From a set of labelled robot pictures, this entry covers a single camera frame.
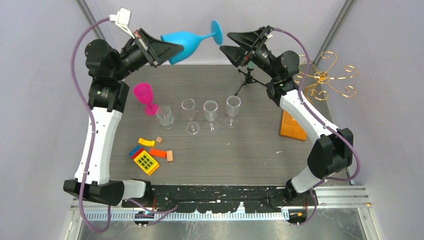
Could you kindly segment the blue plastic wine glass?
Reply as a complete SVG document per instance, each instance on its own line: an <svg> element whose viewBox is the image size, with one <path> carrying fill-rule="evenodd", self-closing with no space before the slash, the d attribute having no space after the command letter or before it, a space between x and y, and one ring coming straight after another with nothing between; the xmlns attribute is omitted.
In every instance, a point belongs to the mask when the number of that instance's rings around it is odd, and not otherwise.
<svg viewBox="0 0 424 240"><path fill-rule="evenodd" d="M183 46L182 51L168 60L171 65L176 65L177 63L189 58L197 50L200 43L208 38L213 38L214 42L218 46L223 44L224 34L220 24L216 20L211 21L210 33L206 35L197 35L188 31L178 31L160 36L160 39L164 42Z"/></svg>

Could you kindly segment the pink plastic wine glass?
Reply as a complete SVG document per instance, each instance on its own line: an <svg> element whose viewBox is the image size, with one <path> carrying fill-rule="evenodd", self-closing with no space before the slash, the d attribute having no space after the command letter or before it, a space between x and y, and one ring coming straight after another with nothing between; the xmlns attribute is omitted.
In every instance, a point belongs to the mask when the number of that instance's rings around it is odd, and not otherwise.
<svg viewBox="0 0 424 240"><path fill-rule="evenodd" d="M144 112L147 116L156 115L159 106L153 103L154 92L152 86L147 82L137 84L133 89L135 98L143 105L145 105Z"/></svg>

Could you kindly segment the clear wine glass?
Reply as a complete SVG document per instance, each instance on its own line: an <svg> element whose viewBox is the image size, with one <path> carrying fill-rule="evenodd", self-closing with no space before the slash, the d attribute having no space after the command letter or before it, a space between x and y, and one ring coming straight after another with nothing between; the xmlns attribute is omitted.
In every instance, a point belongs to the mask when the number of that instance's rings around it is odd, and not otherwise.
<svg viewBox="0 0 424 240"><path fill-rule="evenodd" d="M236 95L231 95L226 100L227 117L224 123L229 128L234 128L238 125L238 114L240 113L241 99Z"/></svg>
<svg viewBox="0 0 424 240"><path fill-rule="evenodd" d="M218 117L218 104L214 100L207 100L203 105L203 114L206 120L205 128L209 132L215 132L219 125L216 121Z"/></svg>
<svg viewBox="0 0 424 240"><path fill-rule="evenodd" d="M183 113L188 120L186 131L190 135L196 135L200 130L200 125L194 121L196 116L196 104L191 98L187 98L181 102Z"/></svg>
<svg viewBox="0 0 424 240"><path fill-rule="evenodd" d="M156 111L159 123L166 129L171 129L174 125L174 116L172 110L168 106L160 106Z"/></svg>

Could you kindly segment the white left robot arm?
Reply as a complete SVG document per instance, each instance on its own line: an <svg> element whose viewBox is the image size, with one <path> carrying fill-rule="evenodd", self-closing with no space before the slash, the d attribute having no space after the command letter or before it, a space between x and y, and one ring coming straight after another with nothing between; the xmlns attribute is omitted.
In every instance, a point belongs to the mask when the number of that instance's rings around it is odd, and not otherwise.
<svg viewBox="0 0 424 240"><path fill-rule="evenodd" d="M86 67L92 82L83 104L89 114L88 130L81 163L72 179L65 180L63 190L79 199L107 206L134 199L148 207L154 199L147 180L112 180L110 160L115 133L123 116L130 91L125 78L144 65L157 67L184 47L156 39L143 29L133 33L121 51L107 41L95 39L84 50Z"/></svg>

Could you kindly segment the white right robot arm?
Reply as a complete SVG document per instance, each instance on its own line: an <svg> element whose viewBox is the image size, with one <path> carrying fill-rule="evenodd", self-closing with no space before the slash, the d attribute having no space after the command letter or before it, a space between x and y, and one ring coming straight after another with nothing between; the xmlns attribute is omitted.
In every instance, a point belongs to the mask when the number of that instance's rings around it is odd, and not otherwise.
<svg viewBox="0 0 424 240"><path fill-rule="evenodd" d="M292 50L273 55L266 45L273 31L274 27L263 26L254 31L229 32L228 38L236 45L222 45L219 49L233 66L253 63L265 72L270 77L265 85L268 98L294 117L311 140L306 168L289 179L283 190L286 203L299 205L306 192L351 166L354 136L348 128L340 129L328 121L307 101L294 80L300 72L300 56Z"/></svg>

